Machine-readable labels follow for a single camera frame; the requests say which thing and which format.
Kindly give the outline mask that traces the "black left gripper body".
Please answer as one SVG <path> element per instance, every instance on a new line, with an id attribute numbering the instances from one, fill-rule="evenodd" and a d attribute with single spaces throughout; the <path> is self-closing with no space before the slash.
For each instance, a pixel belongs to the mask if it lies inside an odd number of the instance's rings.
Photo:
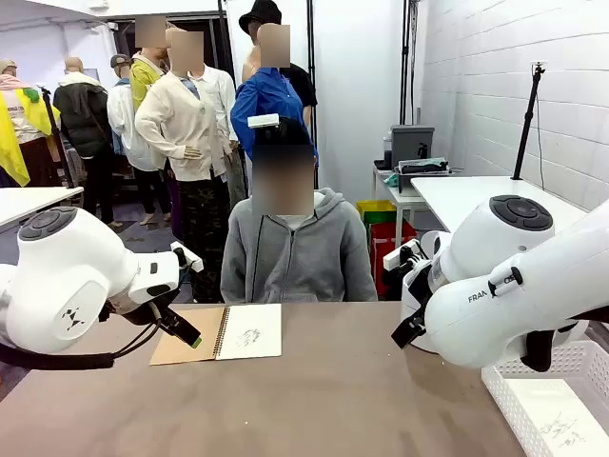
<path id="1" fill-rule="evenodd" d="M 144 322 L 150 324 L 159 320 L 162 328 L 177 328 L 179 315 L 171 308 L 171 304 L 178 295 L 178 290 L 171 290 L 142 305 Z"/>

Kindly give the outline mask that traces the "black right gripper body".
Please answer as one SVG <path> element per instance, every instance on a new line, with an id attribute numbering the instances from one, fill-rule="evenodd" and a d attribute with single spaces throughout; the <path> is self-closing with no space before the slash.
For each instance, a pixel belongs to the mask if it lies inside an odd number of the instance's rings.
<path id="1" fill-rule="evenodd" d="M 403 278 L 403 316 L 425 308 L 431 296 L 445 284 L 439 260 L 420 261 Z"/>

